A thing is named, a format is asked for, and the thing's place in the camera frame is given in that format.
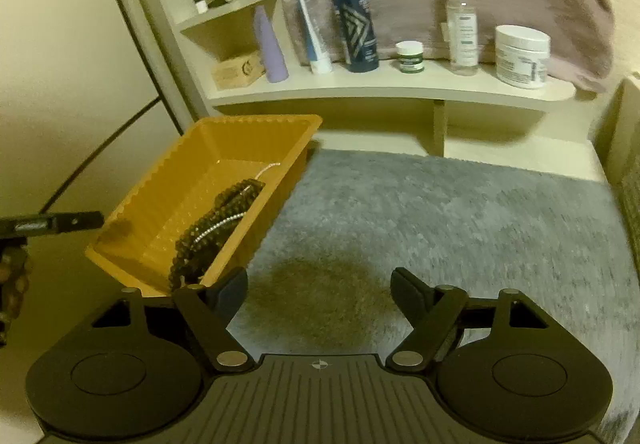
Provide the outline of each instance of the yellow plastic tray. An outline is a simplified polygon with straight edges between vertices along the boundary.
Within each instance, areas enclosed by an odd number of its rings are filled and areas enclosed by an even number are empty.
[[[106,220],[87,257],[143,296],[170,292],[175,242],[224,189],[268,164],[264,188],[201,280],[214,283],[246,265],[300,179],[317,115],[252,115],[201,119],[124,198]]]

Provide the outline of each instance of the white door panel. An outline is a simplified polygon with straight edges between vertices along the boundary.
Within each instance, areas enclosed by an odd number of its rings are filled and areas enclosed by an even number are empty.
[[[99,210],[105,216],[177,140],[157,104],[103,151],[52,211]],[[112,297],[120,285],[84,256],[95,231],[33,238],[34,270],[22,313],[0,350],[0,442],[31,444],[42,435],[24,396],[24,378],[46,348]]]
[[[157,93],[116,0],[0,1],[0,215],[34,213]]]

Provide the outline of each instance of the gray fluffy rug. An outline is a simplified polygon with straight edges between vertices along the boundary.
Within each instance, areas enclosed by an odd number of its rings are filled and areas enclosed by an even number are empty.
[[[626,438],[640,408],[640,289],[607,186],[436,157],[319,151],[248,268],[249,295],[230,330],[256,358],[384,359],[410,331],[388,289],[399,266],[475,297],[524,291],[607,366],[614,398],[600,433],[611,444]]]

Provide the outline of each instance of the purple bottle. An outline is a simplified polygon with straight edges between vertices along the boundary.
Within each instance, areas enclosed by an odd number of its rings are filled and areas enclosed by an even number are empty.
[[[255,39],[260,45],[262,64],[267,71],[267,80],[269,82],[285,80],[289,77],[287,65],[284,62],[284,56],[276,39],[276,34],[273,32],[273,27],[262,5],[258,5],[255,8],[254,33]]]

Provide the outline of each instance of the clear spray bottle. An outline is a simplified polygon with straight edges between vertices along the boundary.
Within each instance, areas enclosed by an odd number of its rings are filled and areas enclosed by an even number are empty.
[[[449,59],[458,75],[478,71],[478,19],[470,0],[447,0]]]

